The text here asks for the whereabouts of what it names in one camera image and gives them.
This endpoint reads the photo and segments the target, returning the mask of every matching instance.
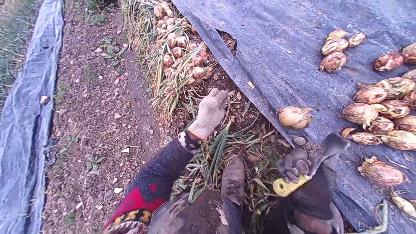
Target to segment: red pattern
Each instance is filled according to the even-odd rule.
[[[147,209],[151,212],[157,210],[166,199],[160,198],[153,200],[149,203],[144,201],[144,198],[141,196],[140,191],[138,188],[134,188],[129,194],[126,195],[124,200],[121,202],[119,207],[117,208],[116,212],[114,212],[113,216],[110,218],[110,221],[104,226],[104,229],[107,228],[118,216],[130,212],[136,209]]]

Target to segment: muddy boot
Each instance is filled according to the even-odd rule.
[[[225,168],[221,182],[221,195],[240,206],[244,199],[244,173],[243,159],[237,157]]]

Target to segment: hole in tarp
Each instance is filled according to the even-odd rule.
[[[227,45],[227,47],[230,49],[231,54],[235,57],[235,54],[237,52],[237,40],[234,39],[228,32],[223,32],[218,29],[216,30],[225,42],[225,44]]]

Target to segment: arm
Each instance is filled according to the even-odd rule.
[[[224,116],[228,92],[212,89],[199,104],[198,116],[187,131],[166,145],[141,168],[126,196],[104,226],[104,231],[144,230],[152,213],[168,201],[173,182],[199,152],[199,140],[206,139]]]

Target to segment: gloved hand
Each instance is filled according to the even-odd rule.
[[[188,131],[200,139],[207,139],[224,117],[227,96],[227,90],[213,88],[199,104],[196,120],[189,126]]]

